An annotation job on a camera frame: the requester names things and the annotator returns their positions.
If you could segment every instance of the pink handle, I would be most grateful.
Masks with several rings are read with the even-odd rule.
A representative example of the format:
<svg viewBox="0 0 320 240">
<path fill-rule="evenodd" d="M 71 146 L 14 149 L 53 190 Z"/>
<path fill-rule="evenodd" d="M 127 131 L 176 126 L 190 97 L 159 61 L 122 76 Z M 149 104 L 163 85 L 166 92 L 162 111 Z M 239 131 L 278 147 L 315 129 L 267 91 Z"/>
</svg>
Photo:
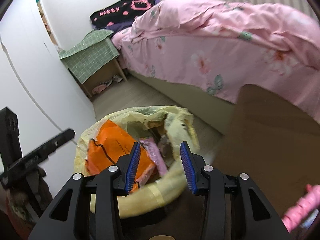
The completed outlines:
<svg viewBox="0 0 320 240">
<path fill-rule="evenodd" d="M 320 185 L 307 185 L 308 193 L 300 198 L 296 205 L 289 208 L 282 218 L 282 222 L 289 232 L 300 225 L 301 221 L 320 205 Z"/>
</svg>

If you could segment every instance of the trash bin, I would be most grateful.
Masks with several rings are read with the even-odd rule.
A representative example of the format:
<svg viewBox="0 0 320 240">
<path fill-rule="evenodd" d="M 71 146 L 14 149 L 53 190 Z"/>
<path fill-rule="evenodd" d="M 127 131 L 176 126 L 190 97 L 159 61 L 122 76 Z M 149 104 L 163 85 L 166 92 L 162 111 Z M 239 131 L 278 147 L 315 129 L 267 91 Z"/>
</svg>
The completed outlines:
<svg viewBox="0 0 320 240">
<path fill-rule="evenodd" d="M 118 196 L 120 218 L 150 212 L 176 199 L 187 185 L 180 158 L 180 144 L 182 141 L 187 141 L 190 150 L 196 154 L 199 154 L 200 150 L 192 126 L 193 115 L 187 109 L 177 106 L 133 107 L 109 114 L 82 133 L 76 147 L 74 172 L 90 176 L 85 166 L 89 140 L 95 138 L 107 120 L 120 126 L 136 140 L 145 137 L 148 130 L 162 123 L 171 143 L 174 158 L 168 172 L 162 178 L 146 184 L 127 197 Z M 95 213 L 94 194 L 91 197 L 90 211 Z"/>
</svg>

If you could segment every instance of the floral bedding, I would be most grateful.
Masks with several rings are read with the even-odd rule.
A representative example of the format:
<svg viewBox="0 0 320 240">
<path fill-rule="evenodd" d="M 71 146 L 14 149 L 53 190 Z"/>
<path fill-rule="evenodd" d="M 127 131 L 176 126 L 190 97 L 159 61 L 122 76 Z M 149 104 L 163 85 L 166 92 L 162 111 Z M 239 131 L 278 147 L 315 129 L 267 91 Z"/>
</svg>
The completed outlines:
<svg viewBox="0 0 320 240">
<path fill-rule="evenodd" d="M 281 4 L 164 0 L 112 39 L 125 66 L 236 103 L 241 86 L 271 90 L 318 119 L 320 28 Z"/>
</svg>

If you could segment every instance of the orange plastic bag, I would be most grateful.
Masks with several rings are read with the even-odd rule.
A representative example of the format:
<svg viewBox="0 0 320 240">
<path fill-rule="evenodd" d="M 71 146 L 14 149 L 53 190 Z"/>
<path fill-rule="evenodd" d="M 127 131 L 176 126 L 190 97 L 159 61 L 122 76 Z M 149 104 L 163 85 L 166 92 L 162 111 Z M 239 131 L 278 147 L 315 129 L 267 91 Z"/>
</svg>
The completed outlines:
<svg viewBox="0 0 320 240">
<path fill-rule="evenodd" d="M 86 167 L 91 175 L 96 175 L 106 167 L 115 164 L 119 157 L 129 154 L 135 140 L 114 122 L 107 120 L 97 135 L 97 140 L 89 141 Z M 147 151 L 140 147 L 140 161 L 133 185 L 133 191 L 138 183 L 144 185 L 155 169 L 155 164 L 148 157 Z"/>
</svg>

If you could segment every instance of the pink package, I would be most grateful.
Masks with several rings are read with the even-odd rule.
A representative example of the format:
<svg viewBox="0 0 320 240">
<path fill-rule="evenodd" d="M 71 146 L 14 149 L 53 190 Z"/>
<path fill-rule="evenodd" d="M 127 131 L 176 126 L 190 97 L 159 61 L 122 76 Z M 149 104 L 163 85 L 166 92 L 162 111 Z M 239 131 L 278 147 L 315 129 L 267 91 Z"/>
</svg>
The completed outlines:
<svg viewBox="0 0 320 240">
<path fill-rule="evenodd" d="M 141 174 L 139 178 L 136 179 L 136 182 L 139 183 L 139 187 L 146 185 L 148 180 L 150 179 L 153 171 L 155 170 L 155 165 L 151 163 L 148 168 Z"/>
<path fill-rule="evenodd" d="M 296 205 L 289 208 L 282 222 L 289 232 L 294 230 L 308 214 L 320 205 L 320 185 L 307 185 L 308 193 L 300 198 Z"/>
<path fill-rule="evenodd" d="M 149 158 L 154 162 L 157 166 L 158 172 L 160 176 L 163 176 L 167 173 L 167 166 L 164 163 L 164 160 L 161 156 L 161 153 L 152 137 L 142 138 L 139 140 L 140 143 L 144 146 L 144 148 L 148 152 Z"/>
</svg>

